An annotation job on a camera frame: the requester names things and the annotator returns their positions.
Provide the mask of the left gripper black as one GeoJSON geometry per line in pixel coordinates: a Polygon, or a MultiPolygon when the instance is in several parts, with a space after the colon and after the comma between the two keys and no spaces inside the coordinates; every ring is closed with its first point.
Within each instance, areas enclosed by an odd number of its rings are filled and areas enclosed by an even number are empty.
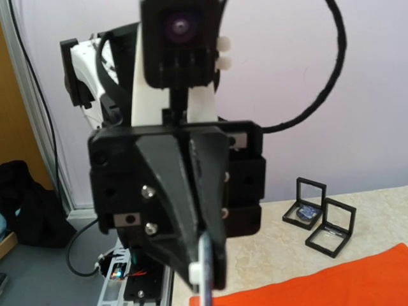
{"type": "Polygon", "coordinates": [[[226,287],[226,236],[261,227],[263,132],[251,121],[106,127],[88,141],[94,209],[102,233],[157,225],[143,250],[190,285],[200,230],[212,245],[213,288],[226,287]]]}

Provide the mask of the blue starry round brooch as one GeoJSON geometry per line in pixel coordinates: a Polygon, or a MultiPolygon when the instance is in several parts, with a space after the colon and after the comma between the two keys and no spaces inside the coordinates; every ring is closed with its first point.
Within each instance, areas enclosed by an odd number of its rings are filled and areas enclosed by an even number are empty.
{"type": "Polygon", "coordinates": [[[212,243],[210,235],[204,232],[198,242],[198,260],[189,264],[189,281],[198,299],[195,305],[213,305],[213,272],[212,243]]]}

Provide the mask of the red t-shirt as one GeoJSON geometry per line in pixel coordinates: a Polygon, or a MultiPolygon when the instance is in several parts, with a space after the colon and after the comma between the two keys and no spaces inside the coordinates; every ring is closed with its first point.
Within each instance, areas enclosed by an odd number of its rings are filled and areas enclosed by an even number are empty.
{"type": "Polygon", "coordinates": [[[407,246],[213,299],[214,305],[407,305],[407,246]]]}

